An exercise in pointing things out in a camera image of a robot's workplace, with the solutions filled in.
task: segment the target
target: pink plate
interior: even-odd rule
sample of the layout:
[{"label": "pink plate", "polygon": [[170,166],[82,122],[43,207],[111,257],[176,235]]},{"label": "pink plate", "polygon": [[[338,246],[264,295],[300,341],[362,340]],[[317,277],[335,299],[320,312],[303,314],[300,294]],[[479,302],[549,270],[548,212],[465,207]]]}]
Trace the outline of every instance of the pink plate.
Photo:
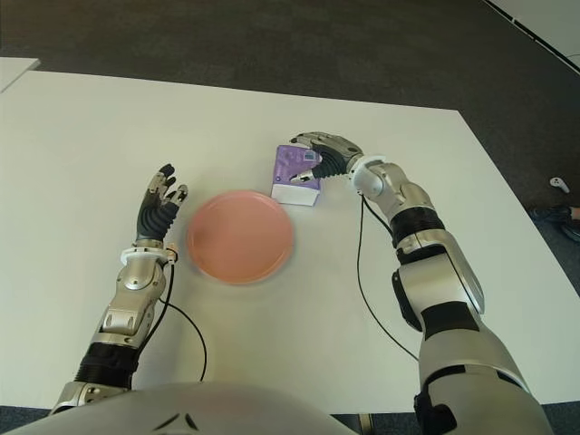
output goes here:
[{"label": "pink plate", "polygon": [[191,219],[188,251],[206,274],[248,284],[278,270],[292,253],[292,223],[273,199],[251,190],[218,195]]}]

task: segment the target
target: dark floor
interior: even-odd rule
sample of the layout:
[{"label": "dark floor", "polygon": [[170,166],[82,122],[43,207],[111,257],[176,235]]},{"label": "dark floor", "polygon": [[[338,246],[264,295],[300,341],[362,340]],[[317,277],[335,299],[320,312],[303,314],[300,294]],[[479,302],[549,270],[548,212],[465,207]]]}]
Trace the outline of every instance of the dark floor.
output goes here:
[{"label": "dark floor", "polygon": [[[0,11],[0,55],[44,71],[459,110],[522,204],[580,205],[580,76],[481,0],[1,0]],[[554,176],[572,193],[549,187]],[[540,231],[580,291],[580,248]],[[558,434],[580,433],[580,406],[549,410]],[[417,433],[409,415],[376,423]]]}]

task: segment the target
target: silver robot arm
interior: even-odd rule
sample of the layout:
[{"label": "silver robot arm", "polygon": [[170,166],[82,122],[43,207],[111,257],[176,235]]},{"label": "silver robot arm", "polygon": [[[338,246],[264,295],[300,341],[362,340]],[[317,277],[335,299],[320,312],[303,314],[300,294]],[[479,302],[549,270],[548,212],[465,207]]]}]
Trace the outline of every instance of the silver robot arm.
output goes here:
[{"label": "silver robot arm", "polygon": [[481,320],[484,295],[429,195],[383,156],[363,156],[339,136],[292,142],[323,156],[293,181],[347,174],[387,217],[401,266],[392,285],[406,322],[423,333],[415,411],[425,434],[551,434],[506,346]]},{"label": "silver robot arm", "polygon": [[163,238],[188,195],[175,183],[171,165],[151,180],[137,218],[137,236],[121,254],[125,265],[119,272],[116,293],[105,310],[74,381],[67,383],[51,414],[93,403],[131,389],[140,353],[148,341],[154,308],[165,289],[163,269],[177,261]]}]

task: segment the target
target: tissue box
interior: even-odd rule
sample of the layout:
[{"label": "tissue box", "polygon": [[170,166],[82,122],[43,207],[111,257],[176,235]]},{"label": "tissue box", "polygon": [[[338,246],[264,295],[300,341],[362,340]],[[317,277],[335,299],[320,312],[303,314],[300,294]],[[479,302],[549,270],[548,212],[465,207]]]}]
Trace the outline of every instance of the tissue box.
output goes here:
[{"label": "tissue box", "polygon": [[320,194],[320,179],[303,184],[290,183],[290,177],[312,169],[320,162],[320,156],[307,148],[280,145],[275,153],[273,199],[283,204],[313,206]]}]

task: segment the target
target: wire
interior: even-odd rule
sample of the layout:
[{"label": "wire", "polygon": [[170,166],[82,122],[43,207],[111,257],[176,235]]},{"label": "wire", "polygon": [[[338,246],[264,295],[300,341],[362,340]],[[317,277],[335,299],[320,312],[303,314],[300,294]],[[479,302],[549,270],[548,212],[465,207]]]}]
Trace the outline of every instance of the wire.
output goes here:
[{"label": "wire", "polygon": [[365,207],[367,207],[367,209],[372,213],[373,216],[376,217],[376,219],[381,222],[381,224],[385,227],[385,229],[389,232],[389,234],[392,237],[392,230],[391,227],[389,227],[389,225],[382,220],[382,217],[380,217],[379,215],[377,215],[376,211],[374,211],[371,206],[369,206],[369,203],[367,202],[366,198],[364,197],[364,195],[361,195],[362,198],[362,203],[364,204]]},{"label": "wire", "polygon": [[387,330],[387,328],[385,328],[382,323],[379,321],[379,319],[377,318],[377,316],[375,315],[374,311],[372,310],[371,306],[369,305],[369,302],[366,300],[366,296],[364,295],[364,291],[363,291],[363,285],[361,284],[361,248],[363,246],[363,221],[364,221],[364,206],[366,205],[366,207],[372,212],[372,214],[379,219],[379,221],[381,221],[381,223],[389,229],[389,232],[391,233],[391,229],[389,228],[389,226],[376,214],[374,213],[374,211],[372,211],[372,209],[369,207],[368,203],[366,202],[366,199],[364,198],[363,195],[361,195],[361,224],[359,226],[359,247],[357,249],[357,253],[356,253],[356,278],[358,280],[359,283],[359,290],[361,291],[361,296],[362,299],[364,301],[364,304],[366,305],[366,307],[369,310],[369,313],[371,313],[372,318],[374,319],[374,321],[381,327],[381,329],[384,331],[385,334],[387,334],[389,336],[389,338],[391,340],[393,340],[393,342],[395,344],[397,344],[404,352],[406,352],[413,360],[415,360],[416,362],[419,361],[419,359],[412,354],[405,346],[403,346],[401,343],[399,343],[399,341],[392,336],[392,334]]},{"label": "wire", "polygon": [[208,368],[208,348],[206,346],[206,341],[203,338],[203,334],[201,333],[201,331],[199,330],[199,328],[195,324],[195,322],[193,320],[191,320],[191,317],[189,317],[187,315],[187,313],[185,311],[183,311],[181,308],[172,304],[169,301],[171,299],[171,293],[173,292],[173,277],[174,277],[174,275],[175,275],[175,266],[171,265],[170,274],[169,274],[169,285],[168,285],[168,289],[167,289],[167,300],[163,300],[163,299],[159,298],[159,301],[163,303],[163,309],[161,310],[161,314],[159,315],[157,322],[153,325],[153,327],[151,328],[151,330],[150,330],[149,334],[147,335],[147,337],[145,338],[145,340],[143,340],[143,343],[141,344],[141,346],[139,348],[138,357],[139,357],[139,355],[141,355],[141,353],[145,349],[145,346],[147,346],[147,343],[149,343],[153,334],[155,334],[157,329],[160,327],[161,321],[163,320],[163,317],[165,317],[165,313],[167,312],[167,308],[168,308],[168,306],[170,306],[174,310],[181,313],[198,332],[199,340],[201,340],[201,345],[203,346],[203,370],[201,371],[201,376],[199,377],[199,381],[203,382],[203,379],[206,376],[206,369]]},{"label": "wire", "polygon": [[199,340],[201,341],[201,345],[203,346],[203,370],[201,371],[201,376],[199,377],[199,381],[200,382],[203,382],[203,378],[205,378],[205,376],[206,376],[206,369],[208,367],[208,348],[206,346],[206,341],[203,338],[203,334],[201,333],[201,331],[199,330],[199,328],[195,324],[195,322],[193,320],[191,320],[191,317],[189,317],[188,314],[185,311],[183,311],[178,306],[172,304],[171,302],[164,301],[161,298],[159,300],[163,304],[165,304],[165,306],[170,306],[171,308],[173,308],[174,310],[176,310],[178,313],[180,313],[181,315],[183,315],[188,320],[188,322],[191,323],[191,326],[193,326],[196,329],[196,331],[198,332]]},{"label": "wire", "polygon": [[[169,286],[167,288],[167,300],[169,301],[171,298],[171,292],[173,291],[173,276],[175,275],[175,266],[171,265],[171,273],[169,275]],[[147,343],[150,341],[151,337],[153,336],[153,334],[155,334],[155,332],[157,331],[157,328],[160,327],[161,321],[163,320],[163,317],[165,317],[165,313],[167,312],[167,305],[163,305],[163,309],[161,310],[161,314],[159,315],[159,319],[157,319],[157,322],[153,325],[153,327],[151,328],[149,334],[147,335],[147,337],[145,337],[145,340],[143,340],[143,343],[141,343],[141,346],[139,348],[139,352],[138,352],[138,357],[142,354],[143,350],[145,349],[145,346],[147,346]]]}]

